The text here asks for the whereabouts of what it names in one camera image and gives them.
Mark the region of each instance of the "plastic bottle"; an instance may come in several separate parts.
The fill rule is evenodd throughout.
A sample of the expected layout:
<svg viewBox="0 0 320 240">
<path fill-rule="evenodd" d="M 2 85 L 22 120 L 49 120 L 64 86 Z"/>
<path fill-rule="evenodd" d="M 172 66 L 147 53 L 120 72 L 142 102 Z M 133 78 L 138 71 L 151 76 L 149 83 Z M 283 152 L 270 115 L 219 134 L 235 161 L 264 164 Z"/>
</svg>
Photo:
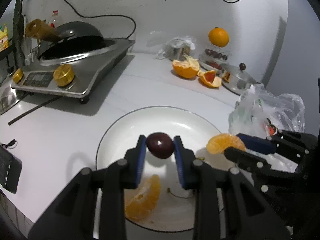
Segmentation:
<svg viewBox="0 0 320 240">
<path fill-rule="evenodd" d="M 58 15 L 58 10 L 52 12 L 52 17 L 48 23 L 52 28 L 56 28 L 63 24 L 62 18 Z"/>
</svg>

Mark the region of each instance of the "plastic bag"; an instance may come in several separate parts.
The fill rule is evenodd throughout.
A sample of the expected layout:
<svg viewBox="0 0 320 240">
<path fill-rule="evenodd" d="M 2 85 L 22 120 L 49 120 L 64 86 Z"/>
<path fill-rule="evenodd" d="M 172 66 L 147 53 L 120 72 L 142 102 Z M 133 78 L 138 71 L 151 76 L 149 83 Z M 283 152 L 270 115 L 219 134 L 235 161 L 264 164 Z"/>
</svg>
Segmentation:
<svg viewBox="0 0 320 240">
<path fill-rule="evenodd" d="M 195 38 L 190 36 L 185 37 L 175 37 L 172 40 L 169 40 L 167 43 L 162 45 L 162 48 L 158 51 L 156 55 L 156 59 L 164 59 L 169 57 L 169 53 L 172 51 L 172 48 L 179 49 L 184 47 L 189 47 L 190 52 L 187 53 L 188 55 L 192 54 L 192 50 L 196 49 L 195 45 Z"/>
<path fill-rule="evenodd" d="M 242 93 L 240 102 L 229 115 L 229 133 L 266 138 L 270 135 L 269 121 L 278 129 L 303 132 L 302 98 L 294 94 L 275 97 L 263 84 L 252 85 Z"/>
<path fill-rule="evenodd" d="M 9 47 L 7 24 L 0 26 L 0 51 Z"/>
</svg>

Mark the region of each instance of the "plate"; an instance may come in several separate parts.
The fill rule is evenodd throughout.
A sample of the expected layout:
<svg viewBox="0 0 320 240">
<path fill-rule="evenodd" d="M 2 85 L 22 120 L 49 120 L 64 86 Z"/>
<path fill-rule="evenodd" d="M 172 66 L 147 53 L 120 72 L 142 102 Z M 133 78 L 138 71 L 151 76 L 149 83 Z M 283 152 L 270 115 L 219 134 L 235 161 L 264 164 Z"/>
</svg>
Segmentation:
<svg viewBox="0 0 320 240">
<path fill-rule="evenodd" d="M 181 136 L 185 148 L 193 150 L 197 157 L 204 157 L 212 166 L 227 170 L 234 166 L 224 155 L 211 155 L 205 149 L 208 140 L 220 131 L 204 118 L 189 111 L 166 106 L 154 106 L 128 113 L 114 122 L 100 141 L 96 156 L 96 168 L 103 169 L 124 157 L 127 149 L 136 146 L 139 135 L 146 137 L 154 132 L 167 133 L 171 138 Z M 143 178 L 157 174 L 161 181 L 161 193 L 156 208 L 146 219 L 131 221 L 136 225 L 161 232 L 180 232 L 194 226 L 195 198 L 193 193 L 181 188 L 174 154 L 161 160 L 146 152 Z M 167 188 L 182 197 L 167 192 Z"/>
</svg>

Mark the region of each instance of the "white countertop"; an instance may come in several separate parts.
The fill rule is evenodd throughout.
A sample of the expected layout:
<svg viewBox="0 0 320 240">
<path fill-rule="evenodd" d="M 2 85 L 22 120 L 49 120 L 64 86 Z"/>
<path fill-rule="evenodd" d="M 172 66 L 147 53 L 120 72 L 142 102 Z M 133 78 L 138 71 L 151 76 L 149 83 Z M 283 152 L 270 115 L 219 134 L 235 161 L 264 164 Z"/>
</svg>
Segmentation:
<svg viewBox="0 0 320 240">
<path fill-rule="evenodd" d="M 86 105 L 61 98 L 9 126 L 10 120 L 51 98 L 27 96 L 0 116 L 1 142 L 16 139 L 17 146 L 9 151 L 22 161 L 17 193 L 0 186 L 1 190 L 35 222 L 82 167 L 95 169 L 98 144 L 108 127 L 122 115 L 142 107 L 183 108 L 204 117 L 221 132 L 228 132 L 228 115 L 238 96 L 224 87 L 209 89 L 197 79 L 178 78 L 171 70 L 169 60 L 129 54 L 100 83 Z M 130 223 L 127 227 L 138 232 L 128 239 L 138 239 L 139 232 L 146 233 Z M 180 233 L 181 238 L 187 233 Z"/>
</svg>

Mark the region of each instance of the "orange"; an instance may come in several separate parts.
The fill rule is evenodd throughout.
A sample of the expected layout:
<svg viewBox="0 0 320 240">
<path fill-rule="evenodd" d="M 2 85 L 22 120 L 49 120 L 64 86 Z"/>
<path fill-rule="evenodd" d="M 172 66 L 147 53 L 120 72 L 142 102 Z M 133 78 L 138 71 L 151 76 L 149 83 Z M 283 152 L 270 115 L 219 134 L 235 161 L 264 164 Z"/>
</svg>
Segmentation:
<svg viewBox="0 0 320 240">
<path fill-rule="evenodd" d="M 229 43 L 229 34 L 226 30 L 215 27 L 208 34 L 209 41 L 218 47 L 225 47 Z"/>
<path fill-rule="evenodd" d="M 246 150 L 243 141 L 238 136 L 228 133 L 213 136 L 206 146 L 208 152 L 211 154 L 223 153 L 228 147 L 234 147 L 243 151 Z"/>
<path fill-rule="evenodd" d="M 210 88 L 218 88 L 221 86 L 221 78 L 216 77 L 215 70 L 209 70 L 204 73 L 200 73 L 200 81 Z"/>
<path fill-rule="evenodd" d="M 188 79 L 194 78 L 200 70 L 199 62 L 197 59 L 188 55 L 184 55 L 184 57 L 186 58 L 186 61 L 174 60 L 172 62 L 172 67 L 179 76 Z"/>
<path fill-rule="evenodd" d="M 142 220 L 155 209 L 161 185 L 158 175 L 152 175 L 141 187 L 135 190 L 135 195 L 124 201 L 125 216 L 131 220 Z"/>
</svg>

